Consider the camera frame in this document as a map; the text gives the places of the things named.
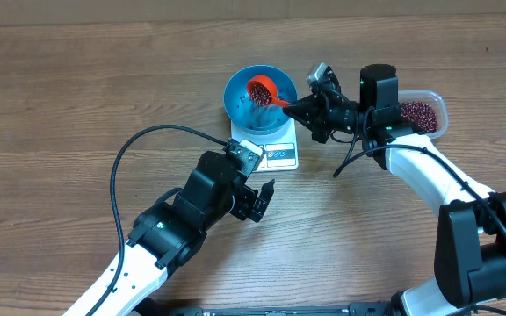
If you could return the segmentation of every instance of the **blue bowl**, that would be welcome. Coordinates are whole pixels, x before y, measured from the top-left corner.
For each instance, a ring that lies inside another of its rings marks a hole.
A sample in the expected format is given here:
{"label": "blue bowl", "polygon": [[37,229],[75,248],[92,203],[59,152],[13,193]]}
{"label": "blue bowl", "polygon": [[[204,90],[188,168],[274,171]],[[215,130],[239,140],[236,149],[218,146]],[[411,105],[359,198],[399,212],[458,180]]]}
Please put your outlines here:
{"label": "blue bowl", "polygon": [[290,118],[276,105],[259,107],[249,99],[245,87],[256,75],[266,75],[272,79],[277,85],[278,97],[282,97],[285,101],[296,101],[298,92],[292,79],[284,71],[273,66],[249,66],[229,79],[224,90],[224,107],[229,118],[247,133],[267,135],[276,132]]}

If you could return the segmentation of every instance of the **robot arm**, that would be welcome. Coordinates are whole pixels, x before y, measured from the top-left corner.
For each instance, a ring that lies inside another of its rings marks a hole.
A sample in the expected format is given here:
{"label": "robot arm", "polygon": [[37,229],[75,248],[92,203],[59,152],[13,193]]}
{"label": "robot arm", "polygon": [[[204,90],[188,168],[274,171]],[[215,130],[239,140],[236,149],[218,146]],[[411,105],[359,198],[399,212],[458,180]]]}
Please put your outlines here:
{"label": "robot arm", "polygon": [[[204,153],[182,190],[166,193],[138,216],[125,244],[120,277],[93,315],[128,315],[198,253],[206,231],[226,213],[261,220],[274,180],[260,194],[245,182],[263,160],[263,149],[247,140],[229,140],[223,150],[225,154]],[[173,205],[165,202],[170,193],[176,193]],[[64,315],[86,315],[110,286],[118,263],[119,255]]]}
{"label": "robot arm", "polygon": [[[321,143],[334,131],[361,135],[367,155],[407,182],[438,217],[435,276],[394,295],[389,314],[444,316],[506,298],[506,235],[484,207],[488,205],[496,213],[506,231],[506,192],[495,193],[475,182],[440,154],[421,128],[401,119],[395,68],[364,67],[360,71],[360,103],[340,93],[333,70],[323,63],[307,81],[312,95],[284,108],[284,113],[312,131],[312,139]],[[478,197],[473,197],[470,189]],[[479,232],[497,234],[496,242],[481,246]]]}
{"label": "robot arm", "polygon": [[[470,176],[462,172],[432,144],[426,135],[416,133],[401,136],[390,144],[426,147],[427,150],[442,158],[456,173],[468,182],[468,185],[482,198],[489,198],[494,192],[489,187],[477,183]],[[407,149],[387,149],[386,168],[394,175],[405,181],[419,197],[429,206],[438,217],[438,210],[442,205],[448,205],[454,200],[472,202],[474,198],[462,187],[446,170],[426,154]]]}
{"label": "robot arm", "polygon": [[[128,315],[144,298],[159,289],[167,281],[167,269],[156,267],[156,261],[157,258],[141,245],[129,247],[126,243],[121,277],[115,284],[115,290],[93,315]],[[109,286],[118,264],[117,254],[105,272],[64,316],[86,315]]]}

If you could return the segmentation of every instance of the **wooden table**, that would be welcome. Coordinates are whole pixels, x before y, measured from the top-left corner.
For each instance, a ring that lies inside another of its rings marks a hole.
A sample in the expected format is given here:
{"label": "wooden table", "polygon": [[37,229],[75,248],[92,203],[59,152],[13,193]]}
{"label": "wooden table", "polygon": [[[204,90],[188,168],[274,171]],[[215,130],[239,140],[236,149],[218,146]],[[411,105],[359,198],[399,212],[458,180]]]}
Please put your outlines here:
{"label": "wooden table", "polygon": [[[227,138],[221,96],[235,71],[277,66],[304,96],[319,61],[353,99],[376,62],[398,68],[402,90],[437,91],[451,120],[438,148],[506,190],[506,15],[0,28],[0,315],[60,315],[112,259],[109,172],[132,134],[180,124]],[[264,220],[224,218],[154,298],[344,305],[432,275],[437,220],[424,202],[372,159],[333,179],[346,147],[297,128],[300,168],[249,180],[277,180]],[[117,179],[125,232],[208,149],[219,146],[181,132],[138,140]]]}

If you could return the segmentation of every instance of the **plastic container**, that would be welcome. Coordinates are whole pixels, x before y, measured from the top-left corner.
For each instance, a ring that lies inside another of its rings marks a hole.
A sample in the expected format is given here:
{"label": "plastic container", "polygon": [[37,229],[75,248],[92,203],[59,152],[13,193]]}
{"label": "plastic container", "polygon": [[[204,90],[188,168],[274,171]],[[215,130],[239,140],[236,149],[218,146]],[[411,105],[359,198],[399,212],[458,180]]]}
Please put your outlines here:
{"label": "plastic container", "polygon": [[442,136],[448,129],[448,112],[443,98],[437,92],[429,90],[404,90],[398,92],[398,101],[400,103],[420,101],[432,107],[437,115],[438,129],[434,133],[427,133],[427,136],[434,140]]}
{"label": "plastic container", "polygon": [[276,105],[258,107],[249,99],[247,83],[256,75],[268,76],[278,87],[278,96],[296,101],[298,92],[292,79],[282,70],[268,65],[243,68],[233,75],[224,90],[224,107],[229,118],[244,132],[253,135],[275,133],[289,118]]}

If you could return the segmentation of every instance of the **white scale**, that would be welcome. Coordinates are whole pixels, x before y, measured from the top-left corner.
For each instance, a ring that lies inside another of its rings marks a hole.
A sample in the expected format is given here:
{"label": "white scale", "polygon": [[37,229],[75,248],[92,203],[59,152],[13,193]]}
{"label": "white scale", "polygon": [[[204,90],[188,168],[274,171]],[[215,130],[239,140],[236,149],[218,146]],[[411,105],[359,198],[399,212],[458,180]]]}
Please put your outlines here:
{"label": "white scale", "polygon": [[288,119],[280,129],[269,135],[247,133],[231,122],[231,133],[234,140],[249,140],[264,149],[263,161],[253,172],[296,170],[298,168],[298,142],[296,141],[296,126],[293,119]]}

